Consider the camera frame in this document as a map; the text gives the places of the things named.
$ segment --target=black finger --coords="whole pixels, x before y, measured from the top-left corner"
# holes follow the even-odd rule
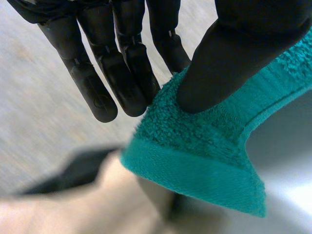
[[[309,31],[311,23],[309,19],[298,30],[255,38],[226,29],[216,21],[194,53],[178,90],[178,104],[190,113],[217,105],[295,45]]]
[[[97,120],[115,119],[117,106],[88,58],[76,18],[64,17],[39,24],[39,27],[58,51]]]
[[[124,112],[132,117],[143,114],[147,103],[115,43],[111,4],[107,1],[92,8],[85,8],[79,11],[78,20]]]
[[[176,34],[180,0],[146,0],[149,9],[153,42],[171,73],[181,72],[191,60],[185,52],[181,38]]]
[[[145,1],[114,0],[112,3],[120,50],[147,103],[151,104],[160,86],[153,73],[140,34]]]

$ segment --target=fingertip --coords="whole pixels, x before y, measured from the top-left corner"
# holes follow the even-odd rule
[[[100,107],[99,100],[95,99],[94,105],[96,108],[92,108],[94,117],[102,123],[111,122],[118,115],[118,108],[113,100],[107,100],[105,103],[105,106]]]

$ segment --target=towel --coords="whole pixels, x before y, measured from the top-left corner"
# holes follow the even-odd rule
[[[312,30],[211,109],[188,114],[176,102],[187,69],[163,86],[121,163],[172,191],[264,217],[265,186],[245,143],[274,112],[312,88]]]

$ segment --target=robotic hand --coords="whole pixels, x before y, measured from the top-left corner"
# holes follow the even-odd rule
[[[91,64],[78,22],[94,56],[124,112],[143,114],[160,86],[142,43],[145,0],[8,0],[30,23],[37,23],[57,50],[94,116],[109,122],[117,106]],[[154,44],[169,70],[190,64],[179,35],[179,0],[148,0]],[[121,53],[115,43],[117,39]]]
[[[159,84],[140,36],[144,0],[8,1],[26,20],[39,24],[99,121],[112,121],[117,107],[90,63],[77,20],[125,113],[139,116],[151,104]],[[312,25],[312,0],[215,3],[218,19],[190,62],[175,33],[180,0],[147,0],[153,42],[169,70],[180,72],[190,65],[177,94],[178,104],[190,113],[227,98]]]

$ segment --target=teal towel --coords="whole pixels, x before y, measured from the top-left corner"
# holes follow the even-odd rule
[[[177,193],[264,217],[265,187],[245,143],[274,112],[312,88],[312,30],[213,108],[188,114],[176,102],[186,70],[164,85],[122,164]]]

